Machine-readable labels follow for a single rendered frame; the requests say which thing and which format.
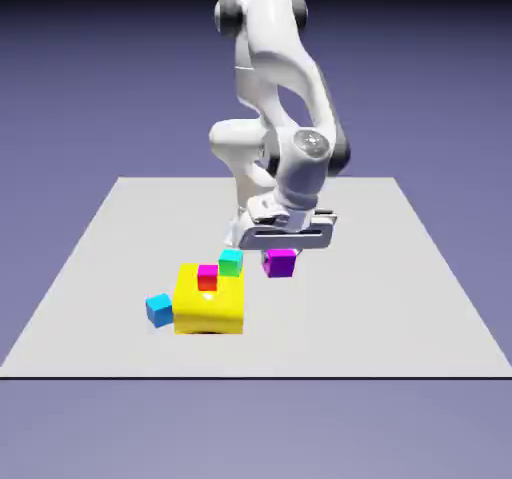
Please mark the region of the large yellow box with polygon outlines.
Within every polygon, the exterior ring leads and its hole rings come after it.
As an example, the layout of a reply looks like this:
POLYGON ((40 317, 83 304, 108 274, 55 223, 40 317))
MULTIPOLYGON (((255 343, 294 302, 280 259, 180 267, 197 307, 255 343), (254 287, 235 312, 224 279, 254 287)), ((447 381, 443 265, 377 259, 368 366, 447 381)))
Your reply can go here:
POLYGON ((197 263, 180 266, 172 297, 176 334, 241 334, 244 325, 244 270, 219 276, 216 291, 200 291, 197 263))

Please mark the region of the small green cube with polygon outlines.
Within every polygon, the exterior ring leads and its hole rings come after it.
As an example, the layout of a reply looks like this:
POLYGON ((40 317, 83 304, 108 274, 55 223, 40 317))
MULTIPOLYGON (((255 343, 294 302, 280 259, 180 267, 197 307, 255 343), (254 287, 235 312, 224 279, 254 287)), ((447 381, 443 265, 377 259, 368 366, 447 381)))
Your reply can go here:
POLYGON ((218 259, 218 271, 220 276, 239 277, 243 269, 243 251, 226 248, 218 259))

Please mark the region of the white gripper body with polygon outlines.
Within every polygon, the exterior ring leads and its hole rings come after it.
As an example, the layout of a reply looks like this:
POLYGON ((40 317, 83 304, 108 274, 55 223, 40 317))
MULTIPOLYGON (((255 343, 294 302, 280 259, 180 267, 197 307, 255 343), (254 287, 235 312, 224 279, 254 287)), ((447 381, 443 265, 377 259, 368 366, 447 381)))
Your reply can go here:
POLYGON ((335 213, 315 213, 307 228, 291 232, 271 225, 256 224, 248 218, 245 226, 239 227, 238 248, 256 251, 324 249, 330 245, 336 221, 335 213))

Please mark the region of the small red cube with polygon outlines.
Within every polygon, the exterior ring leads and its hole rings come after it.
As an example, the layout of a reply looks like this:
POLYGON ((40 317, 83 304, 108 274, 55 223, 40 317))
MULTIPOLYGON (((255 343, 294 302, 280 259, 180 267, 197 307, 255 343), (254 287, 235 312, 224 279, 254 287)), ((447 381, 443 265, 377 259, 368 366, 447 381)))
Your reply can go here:
POLYGON ((203 292, 213 292, 217 290, 218 284, 218 265, 200 264, 197 271, 198 290, 203 292))

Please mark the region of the small purple cube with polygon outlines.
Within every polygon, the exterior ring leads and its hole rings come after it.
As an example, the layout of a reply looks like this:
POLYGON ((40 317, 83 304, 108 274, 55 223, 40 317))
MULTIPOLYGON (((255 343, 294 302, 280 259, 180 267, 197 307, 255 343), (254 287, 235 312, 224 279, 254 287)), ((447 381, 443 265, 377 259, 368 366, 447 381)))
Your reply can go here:
POLYGON ((263 269, 269 278, 293 276, 297 253, 294 249, 269 249, 263 253, 263 269))

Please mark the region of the small blue cube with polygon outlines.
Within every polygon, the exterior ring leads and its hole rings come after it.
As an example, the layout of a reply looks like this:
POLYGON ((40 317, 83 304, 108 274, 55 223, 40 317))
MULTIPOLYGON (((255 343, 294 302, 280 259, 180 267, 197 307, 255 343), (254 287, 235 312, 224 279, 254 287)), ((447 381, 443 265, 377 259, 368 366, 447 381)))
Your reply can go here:
POLYGON ((170 297, 162 293, 145 300, 146 313, 155 328, 173 323, 173 308, 170 297))

